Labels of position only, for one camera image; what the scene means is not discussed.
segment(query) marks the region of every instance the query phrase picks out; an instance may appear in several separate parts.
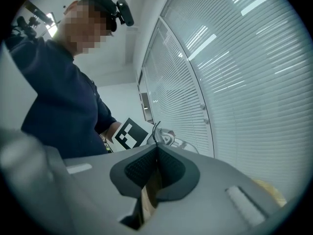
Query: black rubber part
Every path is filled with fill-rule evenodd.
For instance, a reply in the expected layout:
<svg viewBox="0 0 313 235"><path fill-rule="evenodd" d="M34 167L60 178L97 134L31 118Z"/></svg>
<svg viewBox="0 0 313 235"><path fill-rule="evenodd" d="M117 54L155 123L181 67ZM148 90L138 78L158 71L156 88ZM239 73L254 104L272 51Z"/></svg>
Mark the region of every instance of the black rubber part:
<svg viewBox="0 0 313 235"><path fill-rule="evenodd" d="M198 167L165 145L158 146L157 163L163 186L156 194L158 202L180 200L197 186L200 179Z"/></svg>
<svg viewBox="0 0 313 235"><path fill-rule="evenodd" d="M143 224L143 213L142 213L142 204L141 198L137 200L133 213L129 216L124 217L120 221L123 225L126 225L134 230L138 230Z"/></svg>
<svg viewBox="0 0 313 235"><path fill-rule="evenodd" d="M148 147L116 163L110 171L110 178L122 195L139 199L142 188L157 167L163 187L156 194L157 202L182 199L199 182L200 172L197 166L165 145Z"/></svg>
<svg viewBox="0 0 313 235"><path fill-rule="evenodd" d="M116 163L110 170L110 179L123 196L139 199L141 190L157 166L157 148L147 149Z"/></svg>

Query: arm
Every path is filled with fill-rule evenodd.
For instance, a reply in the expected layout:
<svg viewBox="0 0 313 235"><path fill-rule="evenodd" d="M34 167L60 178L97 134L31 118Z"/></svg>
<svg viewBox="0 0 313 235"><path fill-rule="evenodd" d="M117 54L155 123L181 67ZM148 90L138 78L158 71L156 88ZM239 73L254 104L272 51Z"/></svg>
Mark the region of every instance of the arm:
<svg viewBox="0 0 313 235"><path fill-rule="evenodd" d="M98 134L102 134L106 139L112 142L112 137L121 123L117 122L116 119L112 117L111 111L105 103L102 102L96 86L95 92L98 104L98 122L95 130Z"/></svg>

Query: gray plastic device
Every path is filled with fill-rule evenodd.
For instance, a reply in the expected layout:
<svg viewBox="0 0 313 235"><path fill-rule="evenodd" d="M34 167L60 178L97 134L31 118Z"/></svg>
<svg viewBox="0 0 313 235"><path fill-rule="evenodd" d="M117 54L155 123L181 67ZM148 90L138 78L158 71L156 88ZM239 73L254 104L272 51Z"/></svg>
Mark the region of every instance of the gray plastic device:
<svg viewBox="0 0 313 235"><path fill-rule="evenodd" d="M30 216L57 234L240 234L279 210L232 166L180 148L153 144L62 160L57 149L21 131L0 136L0 167L9 188ZM128 225L141 215L141 189L156 168L163 186L158 206L134 230ZM233 187L234 194L227 193ZM238 189L243 194L236 197ZM261 222L250 222L258 216Z"/></svg>

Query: ceiling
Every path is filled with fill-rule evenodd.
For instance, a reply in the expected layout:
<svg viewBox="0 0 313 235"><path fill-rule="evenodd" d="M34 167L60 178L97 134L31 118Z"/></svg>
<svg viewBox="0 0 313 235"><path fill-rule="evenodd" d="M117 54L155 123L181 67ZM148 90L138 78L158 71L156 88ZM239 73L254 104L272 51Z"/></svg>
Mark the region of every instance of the ceiling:
<svg viewBox="0 0 313 235"><path fill-rule="evenodd" d="M30 0L43 12L53 12L56 21L63 17L64 6L70 5L74 0ZM140 28L140 16L145 0L126 0L130 6L134 26L119 25L114 37L107 37L99 48L89 50L89 54L75 57L74 63L79 69L92 79L98 87L135 82L135 73L132 66L134 46ZM42 25L37 34L45 31Z"/></svg>

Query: white wall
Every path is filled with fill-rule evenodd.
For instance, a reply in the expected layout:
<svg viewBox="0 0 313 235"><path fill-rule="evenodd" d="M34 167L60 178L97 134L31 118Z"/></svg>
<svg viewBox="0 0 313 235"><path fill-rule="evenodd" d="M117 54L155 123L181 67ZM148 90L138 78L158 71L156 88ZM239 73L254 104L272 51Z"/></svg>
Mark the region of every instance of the white wall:
<svg viewBox="0 0 313 235"><path fill-rule="evenodd" d="M127 117L145 120L136 83L98 87L98 92L117 121L123 122Z"/></svg>
<svg viewBox="0 0 313 235"><path fill-rule="evenodd" d="M6 45L0 45L0 128L20 130L37 97L16 67Z"/></svg>
<svg viewBox="0 0 313 235"><path fill-rule="evenodd" d="M140 93L148 93L147 91L147 85L145 82L145 77L142 76L140 84L139 84L139 88L140 88Z"/></svg>
<svg viewBox="0 0 313 235"><path fill-rule="evenodd" d="M145 3L145 1L146 0L129 0L128 1L128 5L130 7L135 26L140 25L140 18L141 18L142 9L143 9L142 5Z"/></svg>
<svg viewBox="0 0 313 235"><path fill-rule="evenodd" d="M167 0L145 0L141 14L140 33L134 49L134 70L140 76L141 66L157 19Z"/></svg>
<svg viewBox="0 0 313 235"><path fill-rule="evenodd" d="M118 84L130 84L136 81L133 65L127 64L124 66L112 64L105 66L100 65L99 68L106 69L106 73L102 73L101 69L83 70L84 65L77 65L81 71L83 71L90 79L94 81L97 87L118 85Z"/></svg>

